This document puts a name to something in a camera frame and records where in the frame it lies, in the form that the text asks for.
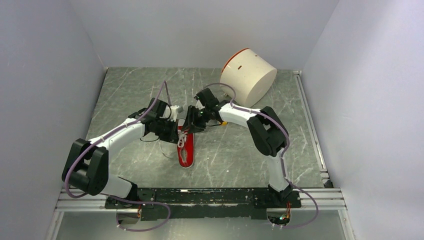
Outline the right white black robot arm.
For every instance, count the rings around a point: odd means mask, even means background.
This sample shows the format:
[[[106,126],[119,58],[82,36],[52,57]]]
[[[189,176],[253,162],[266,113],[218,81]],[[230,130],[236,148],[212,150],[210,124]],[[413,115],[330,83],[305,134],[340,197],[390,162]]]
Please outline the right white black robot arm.
[[[252,109],[238,106],[229,100],[220,101],[209,88],[198,92],[194,99],[197,104],[188,107],[182,129],[190,134],[200,133],[211,120],[246,127],[256,149],[268,158],[270,202],[275,207],[287,203],[293,191],[283,158],[289,136],[275,111],[269,106]]]

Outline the red canvas sneaker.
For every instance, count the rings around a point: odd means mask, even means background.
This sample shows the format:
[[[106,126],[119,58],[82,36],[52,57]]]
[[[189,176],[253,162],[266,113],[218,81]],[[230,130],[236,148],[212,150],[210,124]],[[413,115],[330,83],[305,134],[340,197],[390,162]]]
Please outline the red canvas sneaker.
[[[182,126],[177,127],[178,142],[177,142],[177,154],[178,162],[183,168],[190,168],[194,164],[194,141],[195,135],[188,133],[187,130],[183,130]]]

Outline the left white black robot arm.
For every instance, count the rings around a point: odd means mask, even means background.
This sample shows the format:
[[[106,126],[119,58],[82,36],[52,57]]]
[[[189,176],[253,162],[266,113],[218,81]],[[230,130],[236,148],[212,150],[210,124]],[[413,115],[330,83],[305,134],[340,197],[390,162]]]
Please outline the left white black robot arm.
[[[79,189],[84,196],[107,195],[126,208],[134,207],[140,201],[138,186],[110,173],[110,158],[150,133],[176,144],[182,111],[179,105],[152,98],[148,107],[133,112],[116,128],[89,140],[75,140],[61,176],[65,188]]]

